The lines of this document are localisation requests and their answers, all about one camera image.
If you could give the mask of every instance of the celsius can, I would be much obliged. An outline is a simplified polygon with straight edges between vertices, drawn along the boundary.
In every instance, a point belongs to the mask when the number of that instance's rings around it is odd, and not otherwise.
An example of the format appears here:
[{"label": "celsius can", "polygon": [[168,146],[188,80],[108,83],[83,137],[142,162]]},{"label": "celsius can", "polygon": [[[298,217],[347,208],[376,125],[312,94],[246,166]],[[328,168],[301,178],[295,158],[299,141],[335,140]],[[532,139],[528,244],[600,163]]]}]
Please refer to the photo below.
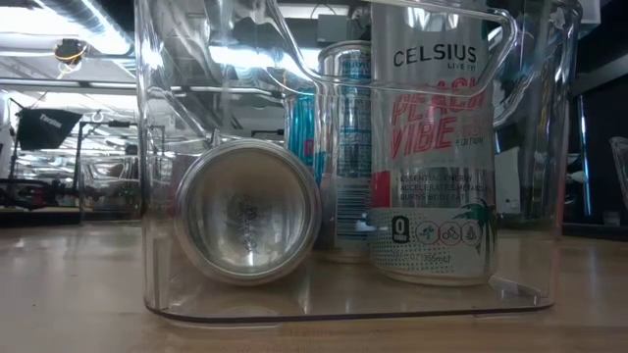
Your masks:
[{"label": "celsius can", "polygon": [[314,90],[286,98],[286,144],[303,164],[313,171],[314,164]]},{"label": "celsius can", "polygon": [[[346,41],[319,54],[320,73],[371,77],[371,45]],[[317,97],[317,169],[323,222],[317,249],[339,262],[368,261],[371,182],[371,100],[368,88],[342,86]]]},{"label": "celsius can", "polygon": [[225,142],[201,155],[177,193],[183,252],[206,276],[241,285],[290,273],[321,223],[314,176],[269,141]]},{"label": "celsius can", "polygon": [[[389,84],[454,92],[489,61],[482,21],[421,9],[373,4],[372,42],[373,79]],[[374,91],[370,251],[386,275],[470,285],[495,272],[491,97]]]}]

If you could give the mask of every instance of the pipe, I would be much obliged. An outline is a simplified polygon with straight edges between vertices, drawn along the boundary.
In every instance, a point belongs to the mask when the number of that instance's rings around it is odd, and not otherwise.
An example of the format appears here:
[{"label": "pipe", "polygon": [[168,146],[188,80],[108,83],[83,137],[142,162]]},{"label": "pipe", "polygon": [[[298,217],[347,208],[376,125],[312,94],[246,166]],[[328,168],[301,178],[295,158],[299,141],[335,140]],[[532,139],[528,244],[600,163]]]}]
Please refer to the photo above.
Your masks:
[{"label": "pipe", "polygon": [[88,42],[104,54],[128,55],[134,44],[129,35],[94,0],[33,0],[90,34]]}]

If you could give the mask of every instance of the wooden table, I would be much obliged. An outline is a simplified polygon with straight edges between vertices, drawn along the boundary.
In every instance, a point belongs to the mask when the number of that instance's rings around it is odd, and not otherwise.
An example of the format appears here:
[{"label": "wooden table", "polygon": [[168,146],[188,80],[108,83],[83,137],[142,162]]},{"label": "wooden table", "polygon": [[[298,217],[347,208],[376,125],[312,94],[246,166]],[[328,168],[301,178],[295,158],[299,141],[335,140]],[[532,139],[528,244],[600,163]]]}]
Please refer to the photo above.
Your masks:
[{"label": "wooden table", "polygon": [[628,351],[628,243],[564,238],[544,312],[237,329],[149,314],[140,250],[134,227],[0,229],[0,352]]}]

